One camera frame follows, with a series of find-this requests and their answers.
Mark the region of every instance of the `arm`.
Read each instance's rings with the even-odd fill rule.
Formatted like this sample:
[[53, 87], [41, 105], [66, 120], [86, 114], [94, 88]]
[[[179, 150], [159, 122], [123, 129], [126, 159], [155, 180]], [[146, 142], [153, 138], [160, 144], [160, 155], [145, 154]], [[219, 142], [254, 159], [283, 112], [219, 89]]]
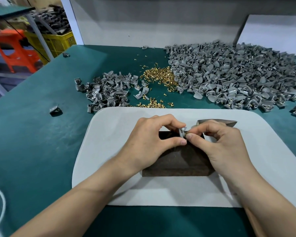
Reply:
[[173, 115], [139, 119], [117, 156], [35, 216], [12, 237], [82, 236], [123, 183], [152, 165], [167, 149], [186, 144], [186, 140], [180, 137], [161, 140], [159, 130], [162, 126], [175, 129], [185, 127], [185, 124]]
[[[203, 132], [217, 142], [201, 138]], [[254, 168], [238, 129], [211, 120], [191, 129], [186, 138], [205, 151], [215, 170], [256, 216], [268, 237], [296, 237], [296, 208]]]

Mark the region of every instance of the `crate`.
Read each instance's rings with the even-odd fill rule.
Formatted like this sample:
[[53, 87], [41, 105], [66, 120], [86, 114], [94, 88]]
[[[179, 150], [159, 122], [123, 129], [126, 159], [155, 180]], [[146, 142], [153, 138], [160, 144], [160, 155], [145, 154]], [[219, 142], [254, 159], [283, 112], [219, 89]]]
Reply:
[[[45, 52], [42, 44], [40, 43], [37, 35], [35, 33], [31, 33], [26, 31], [25, 35], [28, 39], [28, 42], [35, 47], [44, 57], [50, 61], [50, 59], [47, 56], [47, 53]], [[74, 39], [73, 33], [68, 32], [65, 35], [57, 36], [57, 35], [51, 35], [51, 34], [42, 34], [43, 38], [45, 39], [52, 55], [54, 57], [60, 55], [65, 50], [67, 50], [72, 45], [76, 45], [76, 40]], [[40, 60], [43, 62], [44, 65], [48, 63], [48, 61], [39, 53], [37, 53], [40, 57]]]

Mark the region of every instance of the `white frame edge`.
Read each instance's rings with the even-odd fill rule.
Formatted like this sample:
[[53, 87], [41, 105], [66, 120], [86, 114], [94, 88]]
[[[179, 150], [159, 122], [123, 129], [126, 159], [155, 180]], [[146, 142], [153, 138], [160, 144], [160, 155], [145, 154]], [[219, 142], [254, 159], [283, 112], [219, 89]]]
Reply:
[[84, 45], [82, 35], [76, 20], [76, 16], [74, 14], [74, 11], [72, 9], [72, 5], [70, 0], [61, 0], [62, 5], [64, 7], [64, 10], [66, 12], [73, 36], [76, 40], [77, 45]]

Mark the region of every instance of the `stool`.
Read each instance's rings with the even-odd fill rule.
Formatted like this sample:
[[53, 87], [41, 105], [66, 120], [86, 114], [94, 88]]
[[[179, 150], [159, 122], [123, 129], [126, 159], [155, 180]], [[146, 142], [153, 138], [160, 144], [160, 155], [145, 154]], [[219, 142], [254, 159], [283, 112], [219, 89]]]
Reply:
[[15, 72], [12, 66], [26, 66], [31, 73], [37, 71], [35, 63], [39, 56], [34, 50], [25, 50], [19, 41], [25, 37], [23, 30], [5, 29], [0, 31], [0, 43], [7, 43], [14, 48], [14, 53], [5, 55], [0, 47], [0, 54], [7, 63], [11, 72]]

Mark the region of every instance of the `floor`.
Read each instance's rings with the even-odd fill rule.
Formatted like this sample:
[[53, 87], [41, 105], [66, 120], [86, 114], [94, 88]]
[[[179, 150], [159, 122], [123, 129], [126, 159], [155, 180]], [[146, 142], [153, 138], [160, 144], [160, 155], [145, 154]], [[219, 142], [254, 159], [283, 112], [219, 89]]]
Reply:
[[[10, 55], [14, 52], [14, 50], [3, 50], [6, 55]], [[37, 67], [42, 67], [42, 63], [38, 62]], [[31, 73], [28, 71], [27, 67], [15, 66], [13, 67], [15, 73], [11, 73], [7, 64], [3, 60], [0, 55], [0, 84], [7, 90], [10, 91], [14, 87], [16, 87], [19, 83], [21, 83], [24, 79], [29, 77]]]

